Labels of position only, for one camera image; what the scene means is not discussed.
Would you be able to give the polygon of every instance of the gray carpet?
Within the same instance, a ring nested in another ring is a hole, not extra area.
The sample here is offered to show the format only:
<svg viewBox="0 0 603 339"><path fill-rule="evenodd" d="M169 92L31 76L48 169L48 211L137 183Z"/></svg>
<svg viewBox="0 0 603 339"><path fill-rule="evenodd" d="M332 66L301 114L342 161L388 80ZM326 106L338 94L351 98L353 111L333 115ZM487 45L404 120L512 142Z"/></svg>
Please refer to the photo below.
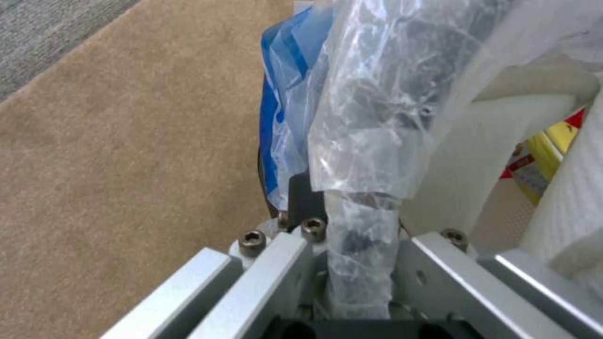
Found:
<svg viewBox="0 0 603 339"><path fill-rule="evenodd" d="M0 101L137 0L0 0Z"/></svg>

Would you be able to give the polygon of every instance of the blue plastic bag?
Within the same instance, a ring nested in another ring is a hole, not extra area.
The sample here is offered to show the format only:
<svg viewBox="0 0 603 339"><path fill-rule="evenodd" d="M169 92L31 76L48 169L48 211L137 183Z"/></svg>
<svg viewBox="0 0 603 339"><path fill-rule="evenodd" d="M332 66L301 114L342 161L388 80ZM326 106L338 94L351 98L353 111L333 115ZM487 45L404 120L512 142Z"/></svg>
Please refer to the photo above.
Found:
<svg viewBox="0 0 603 339"><path fill-rule="evenodd" d="M287 210L289 178L308 168L308 130L328 70L321 49L332 21L330 6L314 6L262 35L260 161L267 199L281 211Z"/></svg>

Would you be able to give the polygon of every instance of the carpet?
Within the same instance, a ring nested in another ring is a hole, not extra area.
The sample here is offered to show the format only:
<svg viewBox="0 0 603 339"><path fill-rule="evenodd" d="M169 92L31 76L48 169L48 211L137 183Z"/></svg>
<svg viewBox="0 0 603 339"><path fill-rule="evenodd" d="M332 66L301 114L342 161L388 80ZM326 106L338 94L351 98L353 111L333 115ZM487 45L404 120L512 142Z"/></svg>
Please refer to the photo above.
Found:
<svg viewBox="0 0 603 339"><path fill-rule="evenodd" d="M259 39L291 7L142 0L0 104L3 337L97 337L268 218Z"/></svg>

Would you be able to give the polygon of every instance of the white padding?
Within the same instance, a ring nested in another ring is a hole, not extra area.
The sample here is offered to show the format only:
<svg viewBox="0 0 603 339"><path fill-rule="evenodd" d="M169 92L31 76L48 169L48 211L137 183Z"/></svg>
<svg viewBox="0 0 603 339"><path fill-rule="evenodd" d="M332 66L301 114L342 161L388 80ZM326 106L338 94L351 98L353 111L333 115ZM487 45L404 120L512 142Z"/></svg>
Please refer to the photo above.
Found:
<svg viewBox="0 0 603 339"><path fill-rule="evenodd" d="M599 94L528 226L521 247L562 275L600 285L586 273L603 258L603 94Z"/></svg>
<svg viewBox="0 0 603 339"><path fill-rule="evenodd" d="M472 103L437 148L400 216L411 235L469 234L515 145L572 111L574 96L525 95Z"/></svg>

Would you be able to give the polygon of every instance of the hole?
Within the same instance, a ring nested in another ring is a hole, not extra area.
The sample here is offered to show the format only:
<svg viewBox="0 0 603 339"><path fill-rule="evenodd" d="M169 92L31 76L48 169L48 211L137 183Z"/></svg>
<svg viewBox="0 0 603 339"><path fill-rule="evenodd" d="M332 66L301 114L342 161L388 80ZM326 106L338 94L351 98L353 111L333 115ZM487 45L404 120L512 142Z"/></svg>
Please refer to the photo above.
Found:
<svg viewBox="0 0 603 339"><path fill-rule="evenodd" d="M317 229L321 226L322 222L318 219L310 219L308 220L308 227L310 227L311 229Z"/></svg>
<svg viewBox="0 0 603 339"><path fill-rule="evenodd" d="M260 240L260 235L256 232L249 232L245 234L245 240L249 242L257 242Z"/></svg>
<svg viewBox="0 0 603 339"><path fill-rule="evenodd" d="M416 274L418 284L421 286L425 286L427 284L427 277L425 276L425 273L421 270L417 270Z"/></svg>
<svg viewBox="0 0 603 339"><path fill-rule="evenodd" d="M280 337L281 339L315 339L316 332L302 322L295 322L287 326Z"/></svg>

